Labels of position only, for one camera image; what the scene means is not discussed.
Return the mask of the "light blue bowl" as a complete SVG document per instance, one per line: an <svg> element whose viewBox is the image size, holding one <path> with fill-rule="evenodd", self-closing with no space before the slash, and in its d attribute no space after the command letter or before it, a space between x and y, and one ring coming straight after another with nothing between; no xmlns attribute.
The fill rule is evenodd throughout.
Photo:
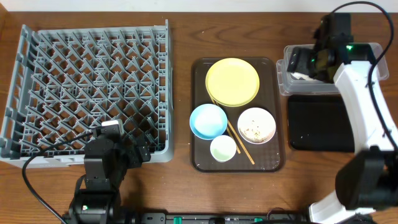
<svg viewBox="0 0 398 224"><path fill-rule="evenodd" d="M213 104L203 104L196 107L189 119L192 133L203 140L212 140L226 131L226 113Z"/></svg>

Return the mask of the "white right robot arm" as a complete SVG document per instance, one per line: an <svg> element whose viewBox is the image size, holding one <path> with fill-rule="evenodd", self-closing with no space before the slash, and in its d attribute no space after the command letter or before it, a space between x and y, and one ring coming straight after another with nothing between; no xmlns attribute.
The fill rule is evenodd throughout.
<svg viewBox="0 0 398 224"><path fill-rule="evenodd" d="M377 43L285 48L287 73L317 79L326 72L324 81L342 96L354 137L355 157L336 175L335 190L308 208L313 223L341 223L397 206L397 126L379 86L388 72L386 51Z"/></svg>

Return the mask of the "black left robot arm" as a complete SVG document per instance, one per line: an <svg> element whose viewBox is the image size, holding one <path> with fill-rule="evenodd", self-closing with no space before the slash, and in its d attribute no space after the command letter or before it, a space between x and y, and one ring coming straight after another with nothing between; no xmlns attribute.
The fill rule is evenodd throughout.
<svg viewBox="0 0 398 224"><path fill-rule="evenodd" d="M75 186L67 223L100 224L140 223L137 212L121 205L120 185L127 170L140 167L151 159L143 136L127 144L119 134L99 134L85 147L85 175Z"/></svg>

